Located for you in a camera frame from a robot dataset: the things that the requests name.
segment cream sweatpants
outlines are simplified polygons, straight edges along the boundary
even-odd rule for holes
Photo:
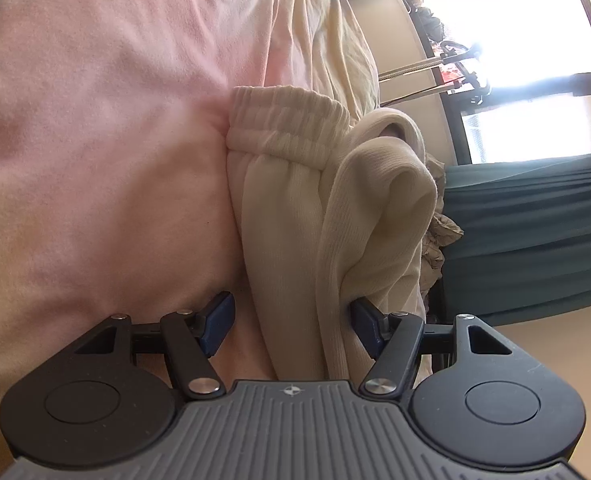
[[[420,250],[436,190],[418,127],[382,108],[351,128],[346,108],[316,92],[237,88],[226,142],[246,272],[278,378],[359,382],[372,361],[349,303],[366,296],[383,312],[425,316]]]

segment window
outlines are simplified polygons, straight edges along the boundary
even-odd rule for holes
[[[479,103],[464,85],[443,95],[460,164],[591,153],[588,0],[405,1],[428,56],[439,37],[482,45],[465,67],[491,94]],[[453,65],[436,75],[459,76]]]

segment beige wall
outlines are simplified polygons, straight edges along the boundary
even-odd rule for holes
[[[349,0],[373,52],[378,72],[426,59],[402,0]],[[431,71],[405,75],[381,85],[381,101],[395,99],[435,85]],[[438,160],[455,164],[455,152],[439,96],[427,96],[395,105],[416,123],[427,151]]]

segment silver screw head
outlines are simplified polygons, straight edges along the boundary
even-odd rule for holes
[[[396,388],[397,386],[393,381],[384,378],[369,379],[365,383],[365,390],[373,395],[391,394]]]
[[[188,384],[188,389],[191,390],[194,394],[214,394],[217,390],[220,389],[220,383],[215,379],[211,379],[210,377],[200,377],[197,379],[193,379]]]

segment pink fabric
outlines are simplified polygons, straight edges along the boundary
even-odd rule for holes
[[[223,378],[269,377],[226,175],[229,93],[373,108],[346,0],[0,0],[0,398],[114,312],[228,289]],[[10,455],[0,435],[0,470]]]

